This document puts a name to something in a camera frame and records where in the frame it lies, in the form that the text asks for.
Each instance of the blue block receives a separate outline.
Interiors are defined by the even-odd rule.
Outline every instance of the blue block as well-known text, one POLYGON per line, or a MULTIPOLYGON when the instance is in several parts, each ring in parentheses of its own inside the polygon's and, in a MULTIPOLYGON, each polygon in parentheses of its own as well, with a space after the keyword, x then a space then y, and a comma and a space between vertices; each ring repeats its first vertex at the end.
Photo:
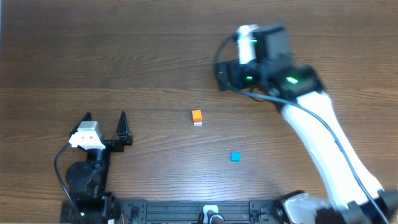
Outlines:
POLYGON ((239 162, 241 160, 241 153, 240 152, 231 152, 231 161, 239 162))

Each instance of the orange block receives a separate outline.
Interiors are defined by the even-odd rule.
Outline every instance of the orange block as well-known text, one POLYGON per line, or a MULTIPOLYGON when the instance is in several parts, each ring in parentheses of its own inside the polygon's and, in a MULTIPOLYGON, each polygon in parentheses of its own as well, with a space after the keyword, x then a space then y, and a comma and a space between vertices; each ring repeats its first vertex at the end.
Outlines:
POLYGON ((194 123, 201 122, 201 111, 200 110, 192 111, 192 120, 194 123))

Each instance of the small cube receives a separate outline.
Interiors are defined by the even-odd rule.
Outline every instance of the small cube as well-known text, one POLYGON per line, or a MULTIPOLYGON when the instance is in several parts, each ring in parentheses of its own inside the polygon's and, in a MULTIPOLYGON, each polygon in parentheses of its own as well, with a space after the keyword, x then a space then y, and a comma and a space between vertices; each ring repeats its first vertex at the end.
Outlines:
POLYGON ((194 123, 201 123, 201 111, 200 110, 192 111, 192 120, 194 123))
POLYGON ((231 161, 239 162, 241 160, 241 153, 240 152, 231 152, 231 161))

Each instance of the wooden table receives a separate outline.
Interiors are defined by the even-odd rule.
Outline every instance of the wooden table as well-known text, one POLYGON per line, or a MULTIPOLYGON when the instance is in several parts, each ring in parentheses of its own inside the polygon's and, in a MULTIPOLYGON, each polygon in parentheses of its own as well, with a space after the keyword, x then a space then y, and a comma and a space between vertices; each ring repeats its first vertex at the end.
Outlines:
MULTIPOLYGON (((397 12, 396 0, 3 0, 0 222, 59 221, 66 196, 53 160, 87 111, 105 138, 127 113, 134 144, 112 155, 108 179, 118 197, 326 197, 274 105, 218 91, 217 46, 253 23, 288 27, 297 63, 318 70, 358 156, 396 187, 397 12)), ((61 172, 84 158, 69 149, 61 172)))

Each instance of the glowing green light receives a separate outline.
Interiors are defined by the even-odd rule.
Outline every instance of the glowing green light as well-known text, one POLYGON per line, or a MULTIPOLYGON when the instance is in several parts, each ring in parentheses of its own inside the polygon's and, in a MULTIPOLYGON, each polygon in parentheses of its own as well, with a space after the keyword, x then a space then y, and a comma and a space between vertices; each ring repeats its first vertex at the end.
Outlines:
POLYGON ((296 84, 296 83, 299 82, 297 79, 295 79, 295 78, 293 78, 293 77, 286 77, 286 80, 287 80, 288 82, 290 82, 291 84, 296 84))

